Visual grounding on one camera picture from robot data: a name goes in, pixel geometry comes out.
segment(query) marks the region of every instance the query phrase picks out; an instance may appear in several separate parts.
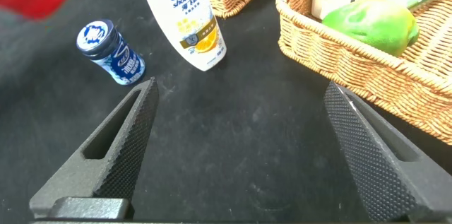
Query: black tabletop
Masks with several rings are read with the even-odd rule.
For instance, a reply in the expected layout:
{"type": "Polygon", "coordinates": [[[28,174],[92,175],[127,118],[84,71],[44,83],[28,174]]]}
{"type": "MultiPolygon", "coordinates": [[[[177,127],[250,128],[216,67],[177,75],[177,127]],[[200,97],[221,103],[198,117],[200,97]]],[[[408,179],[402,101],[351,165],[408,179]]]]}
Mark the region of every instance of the black tabletop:
{"type": "Polygon", "coordinates": [[[160,89],[137,219],[367,220],[323,106],[328,80],[280,52],[275,0],[218,19],[227,54],[207,72],[177,54],[145,0],[68,0],[42,22],[2,16],[0,223],[32,218],[31,196],[131,89],[76,49],[98,18],[160,89]]]}

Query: bottle cap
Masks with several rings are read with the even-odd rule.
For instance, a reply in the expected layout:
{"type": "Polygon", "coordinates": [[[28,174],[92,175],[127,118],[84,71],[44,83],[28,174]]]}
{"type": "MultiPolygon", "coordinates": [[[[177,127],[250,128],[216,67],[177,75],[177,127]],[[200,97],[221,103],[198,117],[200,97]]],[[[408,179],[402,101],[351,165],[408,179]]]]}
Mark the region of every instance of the bottle cap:
{"type": "Polygon", "coordinates": [[[119,33],[112,21],[97,20],[87,24],[77,36],[77,48],[89,59],[110,55],[118,47],[119,33]]]}

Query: blue and white can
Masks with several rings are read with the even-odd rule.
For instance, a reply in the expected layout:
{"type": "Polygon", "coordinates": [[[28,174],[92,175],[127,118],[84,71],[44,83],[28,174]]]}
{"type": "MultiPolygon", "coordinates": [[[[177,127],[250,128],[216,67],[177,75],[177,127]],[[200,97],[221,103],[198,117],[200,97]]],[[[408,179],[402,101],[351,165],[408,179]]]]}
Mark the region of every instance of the blue and white can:
{"type": "Polygon", "coordinates": [[[78,34],[77,47],[118,84],[135,83],[144,74],[143,58],[129,48],[110,20],[87,24],[78,34]]]}

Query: textured gripper pad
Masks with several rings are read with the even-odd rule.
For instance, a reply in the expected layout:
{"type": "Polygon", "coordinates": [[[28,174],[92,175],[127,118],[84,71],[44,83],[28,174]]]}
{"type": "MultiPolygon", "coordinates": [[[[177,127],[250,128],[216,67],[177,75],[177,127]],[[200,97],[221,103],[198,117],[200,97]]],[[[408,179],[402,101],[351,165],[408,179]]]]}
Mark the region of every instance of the textured gripper pad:
{"type": "Polygon", "coordinates": [[[350,100],[343,97],[335,84],[330,84],[324,100],[370,219],[397,220],[416,208],[414,196],[372,140],[349,104],[350,100]]]}
{"type": "Polygon", "coordinates": [[[132,199],[158,104],[154,80],[142,91],[144,98],[131,110],[133,117],[124,122],[125,132],[116,145],[113,161],[94,189],[94,197],[132,199]]]}

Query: white shampoo bottle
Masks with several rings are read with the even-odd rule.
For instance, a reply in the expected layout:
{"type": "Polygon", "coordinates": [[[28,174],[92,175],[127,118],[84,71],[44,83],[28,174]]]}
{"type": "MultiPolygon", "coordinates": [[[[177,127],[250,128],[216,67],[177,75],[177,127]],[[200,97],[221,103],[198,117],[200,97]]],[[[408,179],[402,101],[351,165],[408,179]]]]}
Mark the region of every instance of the white shampoo bottle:
{"type": "Polygon", "coordinates": [[[226,54],[209,0],[147,0],[171,45],[196,68],[207,71],[226,54]]]}

